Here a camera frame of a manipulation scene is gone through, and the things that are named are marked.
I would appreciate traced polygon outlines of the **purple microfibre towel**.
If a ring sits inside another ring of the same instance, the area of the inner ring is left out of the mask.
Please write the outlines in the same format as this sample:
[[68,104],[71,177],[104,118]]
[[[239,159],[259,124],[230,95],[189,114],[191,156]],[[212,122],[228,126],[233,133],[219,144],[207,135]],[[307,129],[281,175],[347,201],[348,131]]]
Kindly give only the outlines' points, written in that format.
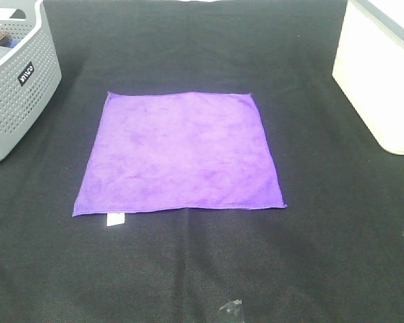
[[73,215],[284,209],[250,94],[109,93]]

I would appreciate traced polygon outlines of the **clear tape piece bottom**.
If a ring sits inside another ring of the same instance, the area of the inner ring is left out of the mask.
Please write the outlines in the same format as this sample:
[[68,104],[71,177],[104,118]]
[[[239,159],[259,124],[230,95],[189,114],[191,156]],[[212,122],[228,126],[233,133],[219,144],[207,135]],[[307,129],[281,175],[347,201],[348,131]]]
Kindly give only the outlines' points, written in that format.
[[235,299],[228,301],[223,306],[221,306],[219,308],[219,313],[221,313],[222,315],[238,317],[239,315],[241,315],[241,309],[242,309],[242,300]]

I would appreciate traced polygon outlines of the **grey perforated laundry basket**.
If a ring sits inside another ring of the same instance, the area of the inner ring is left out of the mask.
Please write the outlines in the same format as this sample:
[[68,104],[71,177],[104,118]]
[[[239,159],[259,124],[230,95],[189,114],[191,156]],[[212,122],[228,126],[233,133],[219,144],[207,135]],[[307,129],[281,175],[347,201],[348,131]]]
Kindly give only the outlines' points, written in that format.
[[0,31],[18,44],[0,60],[0,161],[28,132],[61,81],[43,1],[0,1]]

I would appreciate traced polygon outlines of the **white plastic storage box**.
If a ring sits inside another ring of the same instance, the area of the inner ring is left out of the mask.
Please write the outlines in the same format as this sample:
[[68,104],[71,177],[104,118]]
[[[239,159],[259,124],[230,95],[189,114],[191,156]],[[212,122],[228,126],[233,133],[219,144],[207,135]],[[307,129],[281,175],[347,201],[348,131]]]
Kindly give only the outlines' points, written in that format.
[[404,1],[348,1],[332,76],[386,151],[404,155]]

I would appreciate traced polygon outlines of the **blue white cloth in basket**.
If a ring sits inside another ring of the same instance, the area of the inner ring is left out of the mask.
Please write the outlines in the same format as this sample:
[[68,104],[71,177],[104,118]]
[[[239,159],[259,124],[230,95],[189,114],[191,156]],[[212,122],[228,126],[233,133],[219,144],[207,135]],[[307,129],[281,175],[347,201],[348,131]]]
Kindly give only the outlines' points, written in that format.
[[8,40],[4,44],[0,45],[0,60],[16,45],[18,44],[17,40]]

